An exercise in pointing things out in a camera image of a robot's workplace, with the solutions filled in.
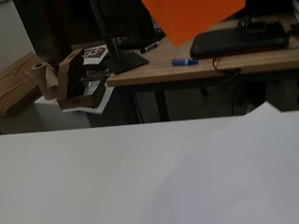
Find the white paper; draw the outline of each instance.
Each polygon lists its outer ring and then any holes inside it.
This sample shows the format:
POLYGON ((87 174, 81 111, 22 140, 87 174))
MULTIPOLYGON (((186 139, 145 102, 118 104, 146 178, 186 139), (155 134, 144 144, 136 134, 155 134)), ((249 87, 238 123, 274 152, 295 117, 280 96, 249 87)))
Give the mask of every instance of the white paper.
POLYGON ((193 152, 139 224, 299 223, 298 138, 297 122, 262 105, 193 152))

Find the blue marker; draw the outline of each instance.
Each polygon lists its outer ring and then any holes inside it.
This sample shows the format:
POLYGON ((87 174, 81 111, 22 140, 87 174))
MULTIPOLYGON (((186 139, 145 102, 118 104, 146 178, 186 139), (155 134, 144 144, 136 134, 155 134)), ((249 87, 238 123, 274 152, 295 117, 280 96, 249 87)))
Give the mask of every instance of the blue marker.
POLYGON ((199 64, 198 60, 185 60, 185 59, 173 59, 172 65, 174 66, 186 66, 199 64))

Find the white wall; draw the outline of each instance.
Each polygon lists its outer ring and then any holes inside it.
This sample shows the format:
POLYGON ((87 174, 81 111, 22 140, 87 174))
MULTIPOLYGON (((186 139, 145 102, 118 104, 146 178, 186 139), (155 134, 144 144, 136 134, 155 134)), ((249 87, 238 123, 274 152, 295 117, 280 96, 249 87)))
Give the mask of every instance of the white wall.
POLYGON ((12 0, 0 4, 0 71, 34 51, 12 0))

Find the black device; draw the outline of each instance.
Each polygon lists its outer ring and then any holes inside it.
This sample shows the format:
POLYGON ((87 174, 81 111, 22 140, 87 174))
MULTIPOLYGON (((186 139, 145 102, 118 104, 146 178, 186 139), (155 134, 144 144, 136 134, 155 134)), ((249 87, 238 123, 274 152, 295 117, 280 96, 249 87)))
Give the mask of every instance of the black device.
POLYGON ((162 30, 154 29, 141 0, 99 0, 98 3, 104 17, 118 23, 126 34, 119 49, 143 49, 165 37, 162 30))
POLYGON ((98 0, 90 0, 90 3, 91 3, 95 20, 99 26, 103 38, 106 40, 107 48, 109 50, 110 59, 107 62, 107 67, 109 68, 109 70, 112 73, 118 75, 120 73, 129 71, 131 69, 149 63, 148 60, 133 52, 128 54, 123 54, 123 55, 119 55, 117 53, 113 45, 113 42, 109 36, 109 33, 107 31, 105 19, 101 11, 100 5, 98 3, 98 0))
POLYGON ((248 0, 245 8, 235 14, 241 18, 238 27, 198 35, 191 57, 203 59, 287 48, 289 37, 279 21, 269 24, 251 21, 251 17, 279 12, 292 12, 292 0, 248 0))
POLYGON ((244 30, 231 28, 198 35, 192 44, 193 59, 283 49, 289 45, 289 37, 280 22, 258 23, 244 30))

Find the cardboard box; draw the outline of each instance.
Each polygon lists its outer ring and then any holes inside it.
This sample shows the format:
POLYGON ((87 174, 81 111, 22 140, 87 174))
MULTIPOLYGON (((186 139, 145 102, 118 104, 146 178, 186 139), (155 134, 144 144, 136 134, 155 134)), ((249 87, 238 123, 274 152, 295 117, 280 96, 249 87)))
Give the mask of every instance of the cardboard box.
POLYGON ((86 77, 83 52, 83 49, 74 50, 59 64, 57 102, 61 109, 97 106, 105 93, 103 80, 93 94, 84 95, 85 88, 80 81, 86 77))
POLYGON ((30 70, 43 62, 30 52, 0 72, 0 118, 17 114, 41 95, 30 70))

